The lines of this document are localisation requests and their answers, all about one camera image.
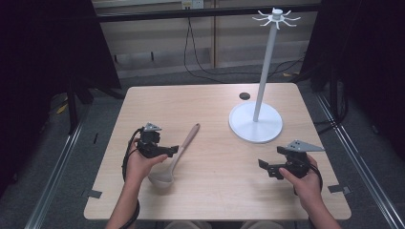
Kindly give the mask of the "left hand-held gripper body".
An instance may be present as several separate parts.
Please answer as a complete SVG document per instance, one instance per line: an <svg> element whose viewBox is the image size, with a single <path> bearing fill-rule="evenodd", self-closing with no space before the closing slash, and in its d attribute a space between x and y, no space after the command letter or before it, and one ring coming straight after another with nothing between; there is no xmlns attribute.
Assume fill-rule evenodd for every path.
<svg viewBox="0 0 405 229"><path fill-rule="evenodd" d="M147 158L163 155L167 148L160 147L160 127L148 122L140 129L140 139L137 144L137 149Z"/></svg>

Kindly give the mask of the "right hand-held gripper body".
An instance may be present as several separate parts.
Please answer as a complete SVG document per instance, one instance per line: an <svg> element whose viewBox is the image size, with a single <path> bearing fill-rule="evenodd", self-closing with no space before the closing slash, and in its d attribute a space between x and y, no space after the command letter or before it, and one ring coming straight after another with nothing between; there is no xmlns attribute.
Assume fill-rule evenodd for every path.
<svg viewBox="0 0 405 229"><path fill-rule="evenodd" d="M308 152L323 152L324 148L295 139L287 146L278 146L277 152L286 157L284 167L298 178L305 177L309 170L319 175L319 170L309 161Z"/></svg>

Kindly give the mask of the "beige ladle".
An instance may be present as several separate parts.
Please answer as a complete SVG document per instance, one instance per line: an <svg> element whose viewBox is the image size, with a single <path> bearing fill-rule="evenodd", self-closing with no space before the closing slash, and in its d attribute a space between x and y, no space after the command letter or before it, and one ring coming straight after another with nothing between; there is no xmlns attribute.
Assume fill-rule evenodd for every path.
<svg viewBox="0 0 405 229"><path fill-rule="evenodd" d="M195 138L196 134L198 133L199 129L201 128L201 124L197 123L189 132L188 136L184 140L183 144L180 146L179 151L173 157L172 162L170 163L169 167L164 171L160 172L153 172L148 176L150 182L157 188L165 189L169 188L174 182L174 170L182 156L185 152L189 144Z"/></svg>

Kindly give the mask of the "white hook rack stand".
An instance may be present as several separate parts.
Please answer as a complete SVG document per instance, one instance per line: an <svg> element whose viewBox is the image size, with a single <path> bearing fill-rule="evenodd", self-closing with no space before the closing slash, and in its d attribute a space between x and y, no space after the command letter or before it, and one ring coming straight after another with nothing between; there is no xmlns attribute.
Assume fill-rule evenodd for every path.
<svg viewBox="0 0 405 229"><path fill-rule="evenodd" d="M235 106L228 119L231 131L239 138L250 143L268 143L277 137L283 129L283 119L275 108L264 102L266 82L269 74L270 61L273 55L277 31L280 25L292 27L289 21L300 20L300 17L288 18L290 10L283 12L273 8L271 13L258 11L260 17L253 20L264 21L262 27L270 26L266 42L266 52L255 101L244 102Z"/></svg>

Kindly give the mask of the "person's left hand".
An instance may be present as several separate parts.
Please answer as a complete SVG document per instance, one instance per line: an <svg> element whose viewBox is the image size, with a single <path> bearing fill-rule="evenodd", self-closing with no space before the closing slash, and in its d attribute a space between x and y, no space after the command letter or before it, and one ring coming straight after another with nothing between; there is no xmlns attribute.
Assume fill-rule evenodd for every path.
<svg viewBox="0 0 405 229"><path fill-rule="evenodd" d="M143 180L149 175L151 169L156 164L167 159L167 155L144 157L137 149L138 139L135 138L130 144L129 156L127 157L125 184L140 186Z"/></svg>

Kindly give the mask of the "person's right hand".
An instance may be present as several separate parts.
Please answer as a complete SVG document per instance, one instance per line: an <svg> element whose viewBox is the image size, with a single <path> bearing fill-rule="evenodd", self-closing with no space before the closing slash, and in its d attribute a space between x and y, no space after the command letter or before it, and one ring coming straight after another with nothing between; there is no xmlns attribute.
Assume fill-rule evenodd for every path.
<svg viewBox="0 0 405 229"><path fill-rule="evenodd" d="M324 206L319 177L313 170L309 170L301 178L296 177L285 168L281 168L279 172L293 185L302 207L308 214L320 210Z"/></svg>

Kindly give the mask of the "person's legs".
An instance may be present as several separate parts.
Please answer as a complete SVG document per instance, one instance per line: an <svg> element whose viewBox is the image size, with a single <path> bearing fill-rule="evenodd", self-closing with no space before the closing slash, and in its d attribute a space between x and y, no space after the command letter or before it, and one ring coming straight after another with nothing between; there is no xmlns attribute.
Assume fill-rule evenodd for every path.
<svg viewBox="0 0 405 229"><path fill-rule="evenodd" d="M274 221L172 221L164 229L285 229Z"/></svg>

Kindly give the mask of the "black metal stand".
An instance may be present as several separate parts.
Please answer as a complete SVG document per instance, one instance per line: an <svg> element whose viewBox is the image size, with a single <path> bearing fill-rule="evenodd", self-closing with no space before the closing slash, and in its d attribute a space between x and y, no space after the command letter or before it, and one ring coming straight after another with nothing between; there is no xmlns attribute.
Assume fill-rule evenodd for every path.
<svg viewBox="0 0 405 229"><path fill-rule="evenodd" d="M90 80L85 77L69 77L67 81L67 98L70 117L70 131L72 135L78 126L78 115L75 99L78 98L82 104L91 104L94 97L89 90Z"/></svg>

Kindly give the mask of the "dark curtain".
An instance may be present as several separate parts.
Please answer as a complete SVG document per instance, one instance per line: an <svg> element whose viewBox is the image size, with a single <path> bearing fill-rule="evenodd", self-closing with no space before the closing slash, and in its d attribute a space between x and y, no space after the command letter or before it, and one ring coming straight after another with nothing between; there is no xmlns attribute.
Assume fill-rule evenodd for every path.
<svg viewBox="0 0 405 229"><path fill-rule="evenodd" d="M53 96L120 83L92 0L0 0L0 197L32 154Z"/></svg>
<svg viewBox="0 0 405 229"><path fill-rule="evenodd" d="M302 72L336 73L405 160L405 0L320 0Z"/></svg>

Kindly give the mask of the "black horizontal bar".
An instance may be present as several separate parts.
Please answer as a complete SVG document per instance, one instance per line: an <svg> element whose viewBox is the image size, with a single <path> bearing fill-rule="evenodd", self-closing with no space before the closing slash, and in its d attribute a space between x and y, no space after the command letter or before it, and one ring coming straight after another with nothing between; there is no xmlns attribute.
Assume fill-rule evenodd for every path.
<svg viewBox="0 0 405 229"><path fill-rule="evenodd" d="M107 22L125 22L125 21L143 21L159 19L177 19L192 17L210 17L210 16L232 16L255 14L261 12L271 12L273 6L263 7L241 7L241 8L218 8L205 10L167 10L151 12L134 12L134 13L104 13L96 16L99 23Z"/></svg>

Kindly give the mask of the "metal floor rail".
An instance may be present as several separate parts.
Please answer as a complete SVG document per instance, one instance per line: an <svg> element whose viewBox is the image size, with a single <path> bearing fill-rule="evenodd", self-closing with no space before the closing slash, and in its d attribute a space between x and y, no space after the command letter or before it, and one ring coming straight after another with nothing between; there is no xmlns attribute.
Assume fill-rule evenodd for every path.
<svg viewBox="0 0 405 229"><path fill-rule="evenodd" d="M331 124L340 142L343 144L346 153L351 159L358 174L361 176L383 217L388 222L390 228L405 229L405 220L403 220L399 215L399 212L397 211L393 202L376 180L344 126L339 124L333 117L328 100L320 93L316 93L315 96L325 116L327 117L328 122Z"/></svg>
<svg viewBox="0 0 405 229"><path fill-rule="evenodd" d="M73 131L69 134L64 148L53 168L51 176L40 196L39 201L36 202L35 207L24 229L41 229L43 221L50 209L64 170L69 161L72 150L74 149L76 142L80 137L82 126L83 122L79 121Z"/></svg>

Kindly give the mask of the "white wall socket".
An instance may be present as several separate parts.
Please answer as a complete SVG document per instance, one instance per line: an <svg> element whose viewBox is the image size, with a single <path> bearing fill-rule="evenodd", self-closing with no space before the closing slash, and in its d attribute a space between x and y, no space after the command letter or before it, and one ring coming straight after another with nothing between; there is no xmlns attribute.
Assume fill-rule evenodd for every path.
<svg viewBox="0 0 405 229"><path fill-rule="evenodd" d="M181 0L183 10L201 10L204 8L203 0Z"/></svg>

